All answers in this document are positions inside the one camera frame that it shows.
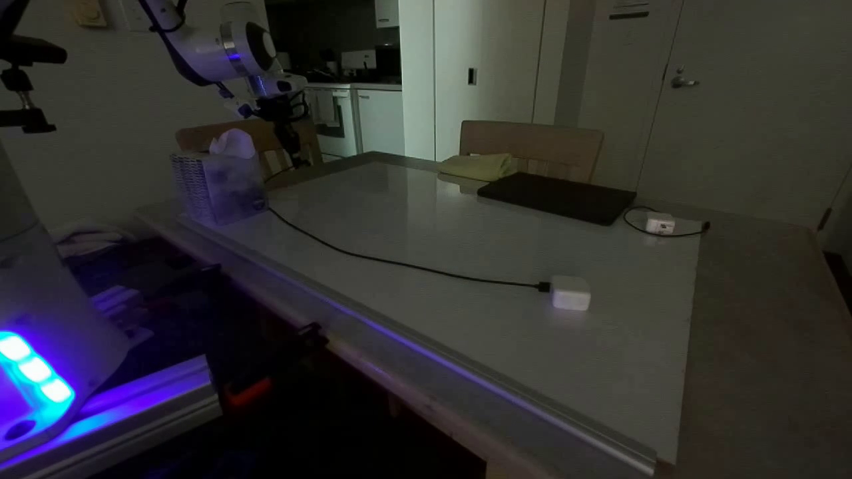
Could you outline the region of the white tissue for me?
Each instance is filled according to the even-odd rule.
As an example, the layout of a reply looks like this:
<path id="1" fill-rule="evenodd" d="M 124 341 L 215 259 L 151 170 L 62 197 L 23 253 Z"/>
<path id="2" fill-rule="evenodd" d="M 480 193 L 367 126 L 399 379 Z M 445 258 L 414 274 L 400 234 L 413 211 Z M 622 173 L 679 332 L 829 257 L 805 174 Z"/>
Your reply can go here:
<path id="1" fill-rule="evenodd" d="M 249 160 L 256 157 L 252 136 L 240 128 L 231 128 L 211 140 L 209 153 Z"/>

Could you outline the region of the white wall plate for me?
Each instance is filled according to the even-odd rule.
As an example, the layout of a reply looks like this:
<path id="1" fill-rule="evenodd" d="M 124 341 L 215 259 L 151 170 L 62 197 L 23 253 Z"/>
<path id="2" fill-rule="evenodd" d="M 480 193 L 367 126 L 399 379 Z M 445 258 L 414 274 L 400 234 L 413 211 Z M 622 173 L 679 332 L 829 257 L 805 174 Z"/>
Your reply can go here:
<path id="1" fill-rule="evenodd" d="M 131 33 L 151 33 L 152 22 L 148 18 L 140 0 L 118 0 L 124 17 L 124 25 Z"/>

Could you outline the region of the hanging towel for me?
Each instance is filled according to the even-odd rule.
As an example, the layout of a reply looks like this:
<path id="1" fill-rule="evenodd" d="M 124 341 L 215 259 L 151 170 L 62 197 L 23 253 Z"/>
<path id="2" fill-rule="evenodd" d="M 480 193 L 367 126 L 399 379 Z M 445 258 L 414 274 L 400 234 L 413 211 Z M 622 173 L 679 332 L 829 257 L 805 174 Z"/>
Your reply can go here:
<path id="1" fill-rule="evenodd" d="M 312 119 L 314 124 L 337 128 L 339 119 L 332 90 L 312 90 Z"/>

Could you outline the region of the white kitchen cabinet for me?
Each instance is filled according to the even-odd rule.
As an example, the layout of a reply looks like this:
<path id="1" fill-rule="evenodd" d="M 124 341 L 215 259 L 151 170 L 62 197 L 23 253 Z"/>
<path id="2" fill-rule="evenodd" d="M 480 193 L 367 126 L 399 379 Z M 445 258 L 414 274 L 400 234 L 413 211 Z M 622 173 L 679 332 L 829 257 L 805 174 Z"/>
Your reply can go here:
<path id="1" fill-rule="evenodd" d="M 305 97 L 310 117 L 312 90 L 333 91 L 339 119 L 337 128 L 316 125 L 323 160 L 362 152 L 405 153 L 401 85 L 309 84 Z"/>

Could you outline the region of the white table sheet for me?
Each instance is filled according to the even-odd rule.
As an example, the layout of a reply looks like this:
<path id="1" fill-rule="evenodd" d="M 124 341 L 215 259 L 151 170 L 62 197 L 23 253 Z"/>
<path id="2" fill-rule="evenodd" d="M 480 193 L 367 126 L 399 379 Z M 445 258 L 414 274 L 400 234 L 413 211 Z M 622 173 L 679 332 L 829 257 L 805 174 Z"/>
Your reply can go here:
<path id="1" fill-rule="evenodd" d="M 678 460 L 700 238 L 466 194 L 432 170 L 337 164 L 226 226 L 178 221 L 641 471 Z M 556 309 L 554 275 L 586 279 Z"/>

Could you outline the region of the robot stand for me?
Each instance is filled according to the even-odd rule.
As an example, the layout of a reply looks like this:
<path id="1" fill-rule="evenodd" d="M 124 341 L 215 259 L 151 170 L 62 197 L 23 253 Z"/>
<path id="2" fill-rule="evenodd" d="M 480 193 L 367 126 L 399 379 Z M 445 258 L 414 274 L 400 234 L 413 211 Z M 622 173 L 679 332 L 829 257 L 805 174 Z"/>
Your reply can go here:
<path id="1" fill-rule="evenodd" d="M 58 436 L 0 463 L 0 479 L 87 479 L 222 416 L 205 357 L 93 395 Z"/>

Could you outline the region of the white power adapter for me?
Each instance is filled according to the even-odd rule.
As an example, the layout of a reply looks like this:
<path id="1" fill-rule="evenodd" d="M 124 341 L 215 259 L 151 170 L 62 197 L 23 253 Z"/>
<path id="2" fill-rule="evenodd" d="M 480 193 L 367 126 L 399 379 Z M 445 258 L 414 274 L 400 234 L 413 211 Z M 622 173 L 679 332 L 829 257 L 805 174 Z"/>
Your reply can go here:
<path id="1" fill-rule="evenodd" d="M 552 276 L 550 302 L 556 309 L 587 311 L 591 297 L 591 288 L 586 279 L 567 275 Z"/>

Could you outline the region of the orange clamp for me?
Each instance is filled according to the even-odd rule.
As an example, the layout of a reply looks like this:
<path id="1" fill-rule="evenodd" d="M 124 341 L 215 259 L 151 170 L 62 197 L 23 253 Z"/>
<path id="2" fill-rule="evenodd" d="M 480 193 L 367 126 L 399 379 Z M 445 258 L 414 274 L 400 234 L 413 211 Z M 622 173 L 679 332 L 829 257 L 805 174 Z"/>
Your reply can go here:
<path id="1" fill-rule="evenodd" d="M 264 399 L 272 390 L 271 378 L 250 380 L 247 384 L 234 380 L 223 385 L 219 394 L 222 406 L 228 411 L 241 411 Z"/>

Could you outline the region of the wooden chair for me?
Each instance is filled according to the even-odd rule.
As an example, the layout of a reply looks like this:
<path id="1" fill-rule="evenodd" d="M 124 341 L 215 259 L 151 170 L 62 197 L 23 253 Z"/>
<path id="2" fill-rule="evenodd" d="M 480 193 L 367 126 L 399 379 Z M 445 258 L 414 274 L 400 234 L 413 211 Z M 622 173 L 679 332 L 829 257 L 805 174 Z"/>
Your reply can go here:
<path id="1" fill-rule="evenodd" d="M 310 118 L 303 118 L 293 122 L 292 127 L 299 136 L 301 159 L 308 161 L 310 166 L 322 164 L 323 156 L 320 152 L 320 142 L 316 125 L 313 121 Z M 262 119 L 241 119 L 232 122 L 217 122 L 217 124 L 180 128 L 174 134 L 174 139 L 176 139 L 177 146 L 182 152 L 203 152 L 209 149 L 209 145 L 214 138 L 221 136 L 221 134 L 231 130 L 231 128 L 243 130 L 252 137 L 256 152 L 260 155 L 260 166 L 265 179 L 273 175 L 267 161 L 266 154 L 268 152 L 275 152 L 280 166 L 282 168 L 286 167 L 289 154 L 283 148 L 278 137 L 275 136 L 274 125 Z"/>
<path id="2" fill-rule="evenodd" d="M 530 122 L 465 120 L 459 153 L 510 154 L 518 172 L 589 183 L 604 142 L 604 133 Z"/>

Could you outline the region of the yellow cloth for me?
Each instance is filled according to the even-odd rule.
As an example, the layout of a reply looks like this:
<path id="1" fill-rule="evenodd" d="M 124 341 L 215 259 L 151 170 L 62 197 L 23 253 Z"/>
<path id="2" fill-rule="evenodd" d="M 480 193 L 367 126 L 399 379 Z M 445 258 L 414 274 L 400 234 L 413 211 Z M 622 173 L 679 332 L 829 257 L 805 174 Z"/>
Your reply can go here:
<path id="1" fill-rule="evenodd" d="M 481 182 L 495 182 L 517 173 L 511 154 L 456 155 L 438 163 L 437 169 L 443 175 Z"/>

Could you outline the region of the patterned tissue box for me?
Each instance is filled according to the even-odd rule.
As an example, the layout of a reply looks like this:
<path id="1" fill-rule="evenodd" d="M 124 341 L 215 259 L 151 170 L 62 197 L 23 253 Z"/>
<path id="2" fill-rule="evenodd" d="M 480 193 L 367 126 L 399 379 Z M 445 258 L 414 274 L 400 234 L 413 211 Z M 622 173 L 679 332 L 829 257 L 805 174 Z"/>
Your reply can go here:
<path id="1" fill-rule="evenodd" d="M 184 212 L 205 226 L 224 226 L 261 214 L 268 197 L 258 155 L 171 154 L 174 184 Z"/>

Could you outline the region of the black laptop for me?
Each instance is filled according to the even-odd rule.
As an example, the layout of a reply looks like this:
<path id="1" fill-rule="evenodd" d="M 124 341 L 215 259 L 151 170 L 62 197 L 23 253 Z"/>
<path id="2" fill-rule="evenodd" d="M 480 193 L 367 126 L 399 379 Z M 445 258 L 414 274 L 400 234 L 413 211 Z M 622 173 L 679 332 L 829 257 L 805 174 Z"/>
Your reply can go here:
<path id="1" fill-rule="evenodd" d="M 637 197 L 635 191 L 524 172 L 489 182 L 477 195 L 600 226 L 612 225 Z"/>

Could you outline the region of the white door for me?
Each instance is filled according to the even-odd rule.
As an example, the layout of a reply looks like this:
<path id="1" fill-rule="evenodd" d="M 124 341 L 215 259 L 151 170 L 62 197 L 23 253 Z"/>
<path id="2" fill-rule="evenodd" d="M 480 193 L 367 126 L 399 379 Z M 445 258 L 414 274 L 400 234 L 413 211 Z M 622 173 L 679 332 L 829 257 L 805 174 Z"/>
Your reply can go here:
<path id="1" fill-rule="evenodd" d="M 684 0 L 639 194 L 816 230 L 850 168 L 852 0 Z"/>

